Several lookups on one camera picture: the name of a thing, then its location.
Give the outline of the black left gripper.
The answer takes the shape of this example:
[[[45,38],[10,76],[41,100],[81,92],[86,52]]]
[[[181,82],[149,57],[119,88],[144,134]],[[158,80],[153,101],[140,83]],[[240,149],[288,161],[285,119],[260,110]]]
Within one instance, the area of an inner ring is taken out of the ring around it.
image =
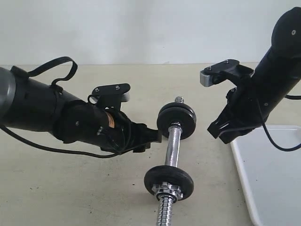
[[[96,146],[110,153],[143,153],[151,143],[161,143],[162,134],[144,123],[131,121],[119,110],[98,110]]]

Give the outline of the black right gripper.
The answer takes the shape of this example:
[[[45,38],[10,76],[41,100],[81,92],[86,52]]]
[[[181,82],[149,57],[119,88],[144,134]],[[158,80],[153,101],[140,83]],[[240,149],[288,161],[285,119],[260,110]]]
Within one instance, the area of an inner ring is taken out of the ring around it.
[[[213,121],[207,131],[229,144],[234,139],[252,132],[266,121],[266,89],[262,87],[235,87],[226,95],[223,112]]]

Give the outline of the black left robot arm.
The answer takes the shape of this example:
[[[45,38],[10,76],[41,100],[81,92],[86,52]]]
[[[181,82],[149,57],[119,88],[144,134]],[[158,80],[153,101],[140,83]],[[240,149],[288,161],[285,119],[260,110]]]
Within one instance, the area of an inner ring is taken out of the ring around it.
[[[83,142],[115,154],[144,152],[162,135],[121,111],[129,90],[127,83],[99,86],[82,100],[18,67],[1,68],[0,127],[9,134],[12,129],[48,132],[65,144]]]

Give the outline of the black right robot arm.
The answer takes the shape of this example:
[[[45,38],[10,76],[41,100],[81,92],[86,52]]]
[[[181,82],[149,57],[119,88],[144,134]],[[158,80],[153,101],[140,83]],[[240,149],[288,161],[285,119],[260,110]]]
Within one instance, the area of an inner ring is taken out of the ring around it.
[[[210,85],[229,80],[236,86],[207,129],[214,138],[227,144],[260,127],[301,80],[301,8],[294,7],[278,19],[271,46],[255,69],[229,59],[201,73]]]

